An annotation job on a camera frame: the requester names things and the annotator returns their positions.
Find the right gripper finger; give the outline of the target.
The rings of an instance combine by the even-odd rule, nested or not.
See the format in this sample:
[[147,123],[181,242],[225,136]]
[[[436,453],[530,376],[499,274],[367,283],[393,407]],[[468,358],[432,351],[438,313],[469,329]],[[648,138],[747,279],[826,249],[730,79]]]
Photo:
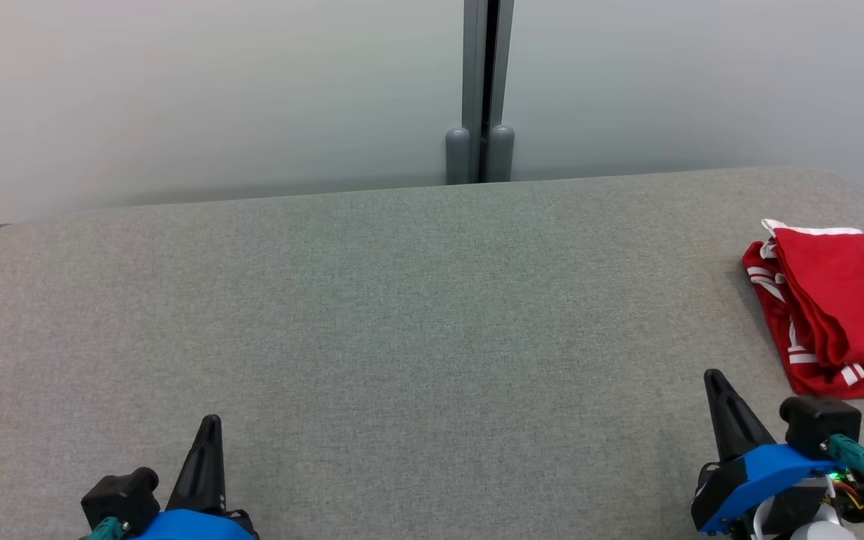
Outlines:
[[718,461],[734,461],[759,446],[775,443],[771,433],[720,370],[706,370],[705,389]]

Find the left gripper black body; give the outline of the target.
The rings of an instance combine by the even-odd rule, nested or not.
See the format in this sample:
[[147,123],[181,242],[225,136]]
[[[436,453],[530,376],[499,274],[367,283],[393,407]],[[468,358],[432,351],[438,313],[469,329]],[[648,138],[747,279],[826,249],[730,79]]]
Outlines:
[[227,520],[232,521],[236,523],[236,525],[240,526],[245,533],[249,534],[251,539],[260,539],[260,534],[254,529],[254,524],[253,520],[251,520],[251,516],[245,510],[229,511],[223,514],[223,516]]

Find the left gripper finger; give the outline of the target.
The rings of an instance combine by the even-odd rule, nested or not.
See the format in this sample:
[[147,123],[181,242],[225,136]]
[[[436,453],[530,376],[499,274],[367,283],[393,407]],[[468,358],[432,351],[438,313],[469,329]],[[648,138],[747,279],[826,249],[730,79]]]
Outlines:
[[219,415],[205,415],[177,481],[167,509],[189,510],[203,514],[225,514],[226,476],[222,423]]

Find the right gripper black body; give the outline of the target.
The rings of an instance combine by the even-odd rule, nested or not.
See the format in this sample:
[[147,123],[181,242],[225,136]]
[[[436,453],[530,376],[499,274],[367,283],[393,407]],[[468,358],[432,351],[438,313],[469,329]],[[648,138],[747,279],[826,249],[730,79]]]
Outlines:
[[864,523],[864,459],[707,464],[691,500],[703,536],[853,538]]

